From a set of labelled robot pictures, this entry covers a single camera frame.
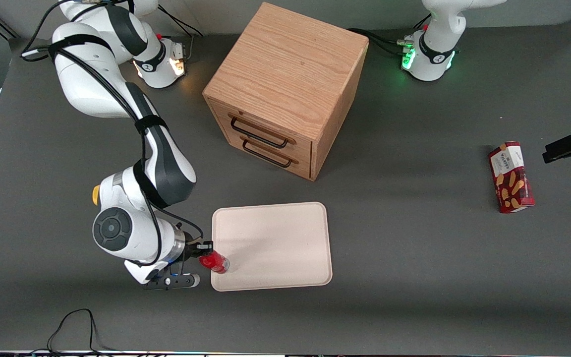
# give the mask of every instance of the tabletop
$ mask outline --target tabletop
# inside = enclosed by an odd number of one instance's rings
[[[122,68],[197,172],[170,210],[209,232],[218,208],[319,201],[331,282],[221,293],[189,262],[198,287],[143,290],[91,236],[91,190],[138,160],[138,133],[72,108],[49,60],[13,56],[0,96],[0,350],[43,347],[88,307],[120,350],[571,356],[571,158],[542,159],[571,134],[571,23],[468,29],[433,83],[371,46],[316,182],[226,143],[201,91],[235,40],[196,39],[170,88]],[[508,140],[537,206],[503,215],[487,151]],[[88,332],[74,316],[55,347],[85,350]]]

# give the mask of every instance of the white tray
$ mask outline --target white tray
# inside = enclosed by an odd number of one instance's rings
[[[215,251],[230,262],[211,272],[218,292],[313,287],[332,279],[327,212],[319,202],[220,208],[213,213]]]

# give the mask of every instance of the black metal handle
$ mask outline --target black metal handle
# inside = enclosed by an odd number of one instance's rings
[[[271,158],[268,158],[268,156],[265,156],[263,154],[260,154],[259,152],[256,152],[254,150],[248,149],[245,145],[248,144],[248,140],[244,140],[244,144],[242,144],[242,147],[244,148],[244,150],[246,152],[249,152],[251,154],[253,154],[254,156],[257,156],[260,159],[266,160],[269,163],[275,164],[278,167],[283,167],[284,169],[287,169],[288,167],[290,167],[290,165],[292,164],[292,159],[288,159],[286,164],[282,164],[280,162],[278,162],[277,160],[272,160]]]
[[[284,142],[282,144],[277,144],[276,142],[272,142],[270,140],[264,139],[261,136],[254,135],[250,131],[247,131],[247,130],[244,130],[242,128],[239,128],[238,126],[235,126],[235,123],[237,122],[237,118],[235,116],[230,116],[230,117],[233,118],[230,121],[230,125],[233,129],[235,129],[235,131],[239,131],[240,133],[248,135],[255,140],[259,140],[260,142],[263,142],[263,144],[267,144],[267,145],[270,145],[272,147],[276,147],[277,149],[283,149],[284,147],[286,147],[287,139],[284,139]]]

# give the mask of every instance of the wooden drawer cabinet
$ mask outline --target wooden drawer cabinet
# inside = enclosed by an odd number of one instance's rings
[[[314,181],[367,38],[264,2],[202,93],[230,145]]]

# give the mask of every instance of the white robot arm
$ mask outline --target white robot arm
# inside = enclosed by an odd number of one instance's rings
[[[77,2],[71,5],[64,9],[68,16],[75,7],[86,6]],[[113,19],[114,16],[120,16],[127,24]],[[92,24],[105,31],[95,29]],[[177,148],[149,98],[136,84],[126,82],[118,69],[121,61],[136,55],[145,64],[157,61],[157,65],[152,64],[151,76],[143,76],[145,81],[149,78],[156,83],[172,83],[177,79],[173,70],[177,67],[165,61],[166,44],[152,34],[146,23],[140,23],[122,7],[97,7],[79,16],[77,21],[57,28],[49,47],[30,50],[22,57],[49,52],[63,93],[82,113],[134,120],[143,140],[143,159],[105,178],[94,188],[93,201],[100,206],[100,213],[93,223],[92,235],[102,250],[125,259],[127,270],[146,289],[188,288],[199,283],[199,276],[182,274],[177,267],[190,257],[211,255],[213,246],[203,242],[202,237],[193,239],[179,225],[158,219],[152,206],[163,210],[187,199],[196,183],[195,171]],[[145,142],[152,151],[147,160],[144,160]]]
[[[109,44],[104,43],[98,31],[84,23],[66,23],[57,28],[52,41],[65,44],[52,51],[68,101],[91,116],[134,116],[136,128],[152,149],[144,170],[138,162],[105,178],[93,192],[94,202],[101,209],[92,228],[95,242],[107,253],[124,258],[134,278],[146,284],[168,265],[194,255],[194,251],[187,251],[195,248],[186,244],[191,240],[188,233],[163,219],[156,218],[154,222],[147,201],[159,208],[184,201],[196,183],[195,172],[147,96],[136,84],[122,78]],[[130,112],[70,56],[101,75],[126,101]],[[199,278],[191,278],[192,285],[199,282]]]
[[[451,67],[455,45],[466,29],[462,11],[503,4],[506,0],[422,0],[431,12],[428,29],[405,36],[413,47],[405,55],[402,68],[421,81],[435,81]]]

